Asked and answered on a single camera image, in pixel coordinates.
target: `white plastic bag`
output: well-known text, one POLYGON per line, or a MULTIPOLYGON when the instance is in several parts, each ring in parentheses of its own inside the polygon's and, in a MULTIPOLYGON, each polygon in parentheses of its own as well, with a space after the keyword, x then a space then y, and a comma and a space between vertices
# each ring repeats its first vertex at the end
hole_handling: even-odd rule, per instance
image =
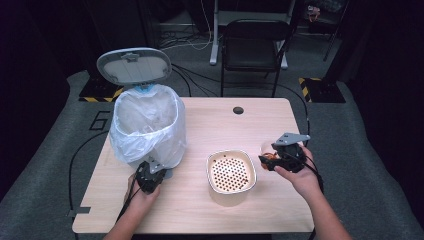
POLYGON ((153 159, 152 172, 174 168, 187 146, 184 103, 163 85, 124 91, 115 103, 110 139, 115 156, 133 167, 153 159))

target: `person's right hand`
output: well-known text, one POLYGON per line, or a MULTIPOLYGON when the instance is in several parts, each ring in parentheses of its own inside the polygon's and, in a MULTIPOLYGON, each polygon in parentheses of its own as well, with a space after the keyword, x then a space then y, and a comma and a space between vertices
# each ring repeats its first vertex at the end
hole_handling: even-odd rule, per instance
MULTIPOLYGON (((307 156, 306 164, 314 168, 314 165, 311 162, 313 161, 312 153, 306 147, 301 145, 300 147, 307 156)), ((317 177, 307 167, 304 167, 298 173, 289 172, 280 166, 275 166, 274 171, 276 171, 285 179, 289 180, 293 184, 293 187, 296 189, 296 191, 305 199, 308 196, 316 193, 316 191, 321 191, 319 188, 317 177)))

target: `yellow black tape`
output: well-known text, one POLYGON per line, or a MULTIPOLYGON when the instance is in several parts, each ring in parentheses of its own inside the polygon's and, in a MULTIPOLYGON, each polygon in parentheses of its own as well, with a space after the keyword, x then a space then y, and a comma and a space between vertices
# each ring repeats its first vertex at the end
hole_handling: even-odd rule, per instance
POLYGON ((306 86, 306 80, 314 80, 314 81, 321 81, 320 78, 299 78, 300 87, 302 89, 303 97, 305 98, 306 102, 312 102, 311 94, 309 92, 308 87, 306 86))
POLYGON ((119 87, 111 97, 80 97, 82 102, 115 102, 119 95, 124 90, 124 87, 119 87))

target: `gray carpet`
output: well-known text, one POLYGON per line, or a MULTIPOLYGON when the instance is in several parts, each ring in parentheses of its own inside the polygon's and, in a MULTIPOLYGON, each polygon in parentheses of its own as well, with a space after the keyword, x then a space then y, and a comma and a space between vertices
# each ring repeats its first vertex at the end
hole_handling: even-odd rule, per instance
MULTIPOLYGON (((336 52, 323 62, 328 42, 322 36, 296 35, 287 53, 289 68, 282 71, 277 97, 290 100, 299 130, 307 132, 306 115, 299 77, 323 77, 336 52)), ((172 63, 218 80, 220 65, 209 65, 210 45, 203 50, 191 46, 164 50, 172 63)), ((194 82, 219 94, 219 84, 191 74, 194 82)), ((86 72, 68 78, 71 93, 67 105, 31 162, 0 204, 0 239, 74 239, 68 200, 68 171, 78 148, 89 141, 73 159, 72 199, 79 206, 95 163, 105 141, 102 130, 90 130, 99 111, 111 122, 113 103, 79 102, 78 94, 89 76, 86 72)), ((180 96, 189 96, 189 88, 173 73, 161 84, 172 87, 180 96)), ((214 95, 203 92, 192 82, 192 96, 214 95)), ((343 82, 338 86, 344 104, 307 103, 312 137, 308 147, 324 179, 325 195, 355 239, 424 239, 423 230, 411 213, 398 183, 369 144, 356 104, 343 82)), ((270 91, 254 91, 270 96, 270 91)), ((308 233, 282 233, 273 239, 307 239, 308 233)), ((79 234, 80 239, 101 239, 102 234, 79 234)))

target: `strainer basket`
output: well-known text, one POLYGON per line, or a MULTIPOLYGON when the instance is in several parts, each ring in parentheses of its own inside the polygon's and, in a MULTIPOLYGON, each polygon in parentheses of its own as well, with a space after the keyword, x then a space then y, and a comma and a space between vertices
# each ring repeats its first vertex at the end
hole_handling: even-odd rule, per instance
POLYGON ((210 155, 206 169, 211 198, 222 206, 240 204, 256 184, 252 160, 241 150, 225 150, 210 155))

